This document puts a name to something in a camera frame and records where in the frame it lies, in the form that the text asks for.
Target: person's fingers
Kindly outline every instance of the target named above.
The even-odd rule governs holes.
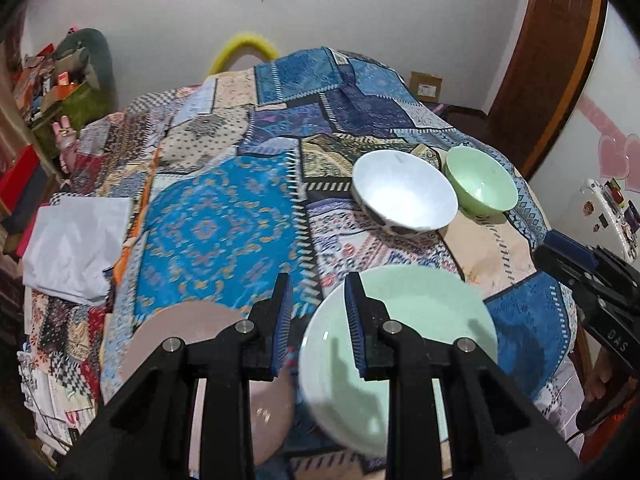
[[[613,370],[611,369],[609,359],[607,359],[606,365],[603,364],[598,370],[596,370],[596,372],[603,383],[608,383],[611,380],[611,376],[613,375]]]
[[[607,391],[606,383],[611,379],[612,370],[609,354],[604,348],[600,349],[593,370],[584,385],[584,400],[586,403],[594,399],[601,399]]]

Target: bedspread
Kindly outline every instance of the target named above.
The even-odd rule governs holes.
[[[131,134],[108,146],[102,139],[114,121]],[[531,260],[548,224],[527,183],[499,152],[416,102],[401,77],[375,60],[304,50],[210,76],[198,89],[143,96],[91,128],[75,190],[140,197],[150,184],[105,333],[107,401],[121,385],[128,341],[156,310],[199,299],[247,314],[282,271],[294,282],[293,378],[303,331],[322,299],[347,272],[389,264],[446,269],[476,286],[498,333],[498,364],[532,400],[573,346],[570,292]],[[448,227],[409,240],[385,235],[351,197],[353,165],[364,153],[400,150],[441,169],[447,150],[460,144],[509,172],[518,189],[513,210],[483,219],[459,212]],[[326,467],[319,457],[335,452],[297,399],[294,426],[259,476],[310,478]],[[554,403],[558,396],[541,408]],[[338,453],[338,469],[362,474],[383,465]]]

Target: wooden door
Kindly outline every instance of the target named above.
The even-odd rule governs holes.
[[[582,91],[600,41],[603,0],[529,0],[488,120],[492,144],[528,178]]]

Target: orange stripe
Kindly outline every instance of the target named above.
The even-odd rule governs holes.
[[[158,159],[159,159],[160,147],[156,149],[156,154],[154,155],[154,161],[151,165],[151,170],[149,171],[149,177],[146,180],[145,189],[142,192],[142,198],[140,199],[140,209],[138,210],[138,218],[136,218],[136,223],[133,225],[131,232],[129,233],[129,238],[137,238],[140,234],[140,229],[142,228],[143,221],[143,212],[148,203],[149,196],[151,195],[151,185],[153,183],[154,177],[156,176],[156,168],[158,167]],[[119,285],[122,282],[122,278],[124,276],[124,272],[127,269],[127,261],[129,260],[130,248],[125,247],[120,255],[120,259],[113,267],[113,278],[116,283]]]

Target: light green bowl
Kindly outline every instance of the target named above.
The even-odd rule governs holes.
[[[460,206],[475,216],[491,216],[515,207],[518,189],[509,173],[486,153],[468,146],[447,152],[445,175]]]

